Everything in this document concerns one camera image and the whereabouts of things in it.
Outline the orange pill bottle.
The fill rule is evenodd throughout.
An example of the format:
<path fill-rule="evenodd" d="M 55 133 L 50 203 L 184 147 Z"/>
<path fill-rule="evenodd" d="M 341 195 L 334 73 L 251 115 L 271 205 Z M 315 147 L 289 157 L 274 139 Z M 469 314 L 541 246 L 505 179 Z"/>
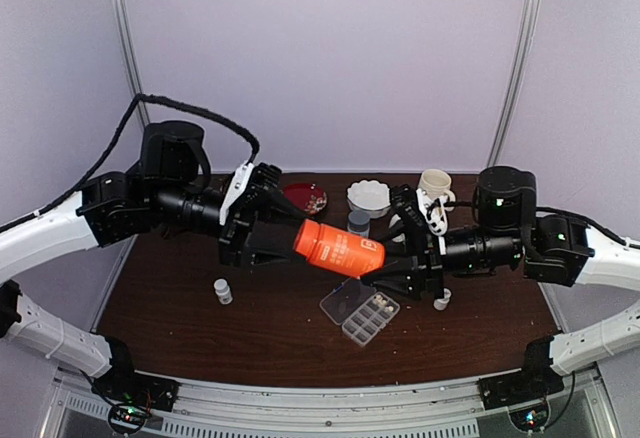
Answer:
<path fill-rule="evenodd" d="M 312 266 L 354 279 L 381 269 L 386 258 L 381 243 L 309 219 L 301 225 L 293 250 Z"/>

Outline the small white bottle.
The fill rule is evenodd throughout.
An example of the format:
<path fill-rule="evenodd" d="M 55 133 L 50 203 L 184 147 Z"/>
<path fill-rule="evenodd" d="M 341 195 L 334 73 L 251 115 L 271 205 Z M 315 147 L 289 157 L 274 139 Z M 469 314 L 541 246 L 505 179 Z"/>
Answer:
<path fill-rule="evenodd" d="M 449 305 L 450 299 L 451 299 L 451 290 L 448 288 L 444 288 L 443 289 L 443 296 L 441 298 L 437 298 L 434 300 L 433 302 L 433 307 L 437 310 L 437 311 L 444 311 L 447 306 Z"/>
<path fill-rule="evenodd" d="M 233 295 L 229 283 L 224 278 L 219 278 L 213 283 L 214 292 L 222 305 L 228 305 L 233 301 Z"/>

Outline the clear plastic pill organizer box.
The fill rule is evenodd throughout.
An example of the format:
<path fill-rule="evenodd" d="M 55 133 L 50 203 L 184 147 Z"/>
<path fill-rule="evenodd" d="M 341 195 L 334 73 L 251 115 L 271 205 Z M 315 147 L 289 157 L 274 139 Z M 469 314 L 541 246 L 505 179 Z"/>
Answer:
<path fill-rule="evenodd" d="M 319 307 L 344 336 L 360 347 L 368 345 L 401 309 L 383 292 L 351 278 L 326 295 Z"/>

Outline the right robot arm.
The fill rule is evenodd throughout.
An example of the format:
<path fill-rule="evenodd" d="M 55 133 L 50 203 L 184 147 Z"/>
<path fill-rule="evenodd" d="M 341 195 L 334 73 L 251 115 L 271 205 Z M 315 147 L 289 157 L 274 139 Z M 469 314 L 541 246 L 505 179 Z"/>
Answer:
<path fill-rule="evenodd" d="M 602 285 L 639 289 L 639 243 L 596 221 L 537 204 L 536 178 L 510 166 L 484 169 L 466 202 L 474 224 L 449 229 L 447 212 L 459 202 L 396 186 L 389 193 L 398 221 L 387 240 L 402 235 L 389 263 L 362 275 L 364 284 L 419 299 L 444 296 L 447 273 L 464 278 L 501 266 L 521 268 L 527 279 L 564 287 Z"/>

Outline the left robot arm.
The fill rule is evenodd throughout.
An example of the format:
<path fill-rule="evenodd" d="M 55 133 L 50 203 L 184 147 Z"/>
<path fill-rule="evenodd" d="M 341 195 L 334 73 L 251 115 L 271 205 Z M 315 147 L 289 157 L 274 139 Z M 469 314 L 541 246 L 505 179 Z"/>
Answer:
<path fill-rule="evenodd" d="M 257 221 L 305 213 L 278 187 L 279 168 L 240 165 L 225 191 L 210 187 L 204 131 L 186 121 L 146 127 L 139 160 L 126 172 L 110 172 L 81 184 L 69 197 L 1 234 L 1 335 L 102 379 L 123 402 L 144 391 L 127 346 L 85 332 L 47 312 L 15 282 L 16 275 L 67 254 L 104 248 L 163 224 L 217 239 L 229 266 L 282 262 L 291 254 L 260 242 Z"/>

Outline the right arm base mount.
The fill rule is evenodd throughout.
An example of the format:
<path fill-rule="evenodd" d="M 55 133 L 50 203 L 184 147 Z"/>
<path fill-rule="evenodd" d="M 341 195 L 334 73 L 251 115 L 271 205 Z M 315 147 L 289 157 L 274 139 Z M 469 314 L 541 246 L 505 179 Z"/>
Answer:
<path fill-rule="evenodd" d="M 482 378 L 478 381 L 485 410 L 510 407 L 542 399 L 564 390 L 563 378 L 552 370 L 523 370 Z"/>

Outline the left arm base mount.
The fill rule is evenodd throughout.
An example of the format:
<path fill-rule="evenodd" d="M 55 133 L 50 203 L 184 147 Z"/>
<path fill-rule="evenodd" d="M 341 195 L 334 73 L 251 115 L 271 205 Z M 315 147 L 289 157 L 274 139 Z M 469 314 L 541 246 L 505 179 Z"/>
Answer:
<path fill-rule="evenodd" d="M 135 405 L 144 410 L 171 412 L 177 399 L 179 383 L 135 372 L 131 375 L 108 373 L 92 378 L 93 391 L 111 403 Z"/>

